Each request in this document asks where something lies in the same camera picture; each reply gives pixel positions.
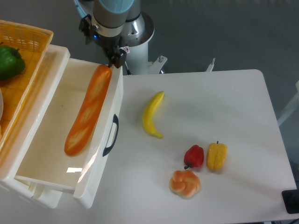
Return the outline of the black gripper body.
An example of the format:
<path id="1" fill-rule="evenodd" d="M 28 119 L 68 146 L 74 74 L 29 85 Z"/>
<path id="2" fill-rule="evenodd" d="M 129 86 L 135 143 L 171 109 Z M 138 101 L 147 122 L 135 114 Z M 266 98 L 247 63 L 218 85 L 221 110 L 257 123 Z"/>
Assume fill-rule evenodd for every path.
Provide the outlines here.
<path id="1" fill-rule="evenodd" d="M 114 56 L 115 54 L 123 55 L 124 65 L 127 53 L 125 50 L 118 47 L 120 34 L 113 36 L 110 36 L 110 34 L 100 34 L 100 28 L 102 27 L 92 24 L 92 16 L 90 14 L 83 17 L 79 23 L 79 30 L 85 37 L 85 44 L 94 42 L 99 45 L 107 58 Z"/>

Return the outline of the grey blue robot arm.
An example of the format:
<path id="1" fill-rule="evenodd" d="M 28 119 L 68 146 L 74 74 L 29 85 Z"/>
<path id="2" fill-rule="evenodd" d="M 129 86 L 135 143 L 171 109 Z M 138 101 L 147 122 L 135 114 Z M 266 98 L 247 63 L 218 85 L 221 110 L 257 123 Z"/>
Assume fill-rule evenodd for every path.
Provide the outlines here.
<path id="1" fill-rule="evenodd" d="M 80 15 L 79 30 L 85 43 L 99 45 L 108 58 L 108 66 L 121 67 L 127 53 L 120 49 L 125 24 L 139 18 L 139 0 L 75 0 Z"/>

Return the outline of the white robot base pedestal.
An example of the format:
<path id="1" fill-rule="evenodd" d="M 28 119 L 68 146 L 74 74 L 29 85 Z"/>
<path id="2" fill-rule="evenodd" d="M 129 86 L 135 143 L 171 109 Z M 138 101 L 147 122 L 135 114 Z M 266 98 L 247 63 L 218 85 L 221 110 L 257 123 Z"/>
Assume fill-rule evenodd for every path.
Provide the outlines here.
<path id="1" fill-rule="evenodd" d="M 120 36 L 120 48 L 127 53 L 122 66 L 123 75 L 163 74 L 163 66 L 168 58 L 160 55 L 155 61 L 148 60 L 149 41 L 155 27 L 153 20 L 145 12 L 138 18 L 126 22 Z"/>

